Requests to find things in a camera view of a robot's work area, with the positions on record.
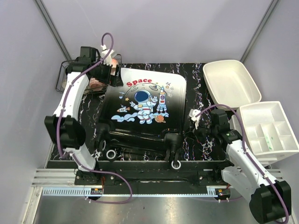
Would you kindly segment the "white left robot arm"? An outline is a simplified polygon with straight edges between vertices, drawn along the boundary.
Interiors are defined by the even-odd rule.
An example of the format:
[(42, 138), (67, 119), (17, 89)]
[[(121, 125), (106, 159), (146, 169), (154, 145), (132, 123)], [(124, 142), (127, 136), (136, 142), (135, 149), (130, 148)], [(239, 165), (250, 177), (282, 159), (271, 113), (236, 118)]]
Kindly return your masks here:
[(86, 172), (84, 178), (91, 185), (100, 181), (101, 173), (85, 144), (86, 133), (78, 122), (78, 110), (91, 78), (105, 85), (117, 84), (120, 67), (113, 63), (113, 56), (114, 50), (104, 44), (100, 49), (81, 47), (80, 56), (66, 68), (66, 86), (57, 109), (53, 115), (44, 119), (48, 134), (57, 146), (60, 157), (71, 156), (79, 170)]

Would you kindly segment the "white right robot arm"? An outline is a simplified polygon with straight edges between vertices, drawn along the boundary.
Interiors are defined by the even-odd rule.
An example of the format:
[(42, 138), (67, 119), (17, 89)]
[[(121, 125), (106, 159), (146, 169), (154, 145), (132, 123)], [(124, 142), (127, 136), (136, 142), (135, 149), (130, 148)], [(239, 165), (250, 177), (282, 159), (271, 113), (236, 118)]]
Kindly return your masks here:
[(225, 182), (235, 188), (248, 202), (254, 219), (260, 224), (277, 222), (286, 224), (292, 214), (291, 187), (275, 176), (257, 160), (249, 150), (244, 135), (232, 129), (224, 110), (211, 106), (211, 124), (200, 127), (202, 111), (192, 109), (189, 118), (194, 125), (195, 138), (213, 136), (228, 156), (228, 164), (220, 165), (212, 173), (213, 182)]

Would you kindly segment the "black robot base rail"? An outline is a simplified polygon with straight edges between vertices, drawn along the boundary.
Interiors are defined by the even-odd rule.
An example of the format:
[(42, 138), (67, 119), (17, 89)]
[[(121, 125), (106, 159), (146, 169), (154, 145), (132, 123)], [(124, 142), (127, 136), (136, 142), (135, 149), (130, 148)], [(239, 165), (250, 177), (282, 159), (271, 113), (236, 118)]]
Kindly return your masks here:
[(229, 161), (181, 161), (181, 167), (173, 168), (165, 161), (99, 161), (95, 173), (78, 170), (75, 174), (76, 185), (106, 185), (123, 183), (119, 174), (130, 184), (142, 182), (182, 182), (199, 186), (227, 186), (221, 176), (221, 170), (232, 166)]

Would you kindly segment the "space astronaut kids suitcase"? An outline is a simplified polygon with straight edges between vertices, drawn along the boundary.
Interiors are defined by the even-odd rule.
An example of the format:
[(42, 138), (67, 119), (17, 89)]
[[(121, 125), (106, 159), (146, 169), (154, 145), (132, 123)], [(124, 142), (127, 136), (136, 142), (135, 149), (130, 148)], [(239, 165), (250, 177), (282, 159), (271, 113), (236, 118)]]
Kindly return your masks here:
[(162, 154), (181, 168), (186, 79), (179, 74), (121, 69), (122, 83), (109, 86), (96, 128), (94, 148), (113, 161), (116, 149)]

